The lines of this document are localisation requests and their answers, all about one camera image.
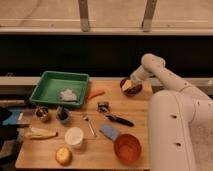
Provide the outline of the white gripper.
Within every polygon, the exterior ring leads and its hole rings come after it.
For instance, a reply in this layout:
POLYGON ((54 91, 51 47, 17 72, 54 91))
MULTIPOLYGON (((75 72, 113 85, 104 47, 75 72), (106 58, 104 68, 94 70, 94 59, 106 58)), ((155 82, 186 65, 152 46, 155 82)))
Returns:
POLYGON ((138 67, 130 76, 130 80, 126 80, 124 84, 121 86, 123 91, 127 91, 128 89, 133 88, 133 84, 141 84, 148 78, 147 72, 143 68, 143 66, 138 67))

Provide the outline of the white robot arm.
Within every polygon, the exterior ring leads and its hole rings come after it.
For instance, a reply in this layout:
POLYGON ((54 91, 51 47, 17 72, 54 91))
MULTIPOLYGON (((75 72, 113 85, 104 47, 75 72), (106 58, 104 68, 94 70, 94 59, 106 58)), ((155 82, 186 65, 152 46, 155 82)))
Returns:
POLYGON ((213 120, 213 100, 167 69, 163 58, 148 53, 130 80, 137 86, 151 76, 165 87, 149 101, 151 171, 197 171, 189 126, 213 120))

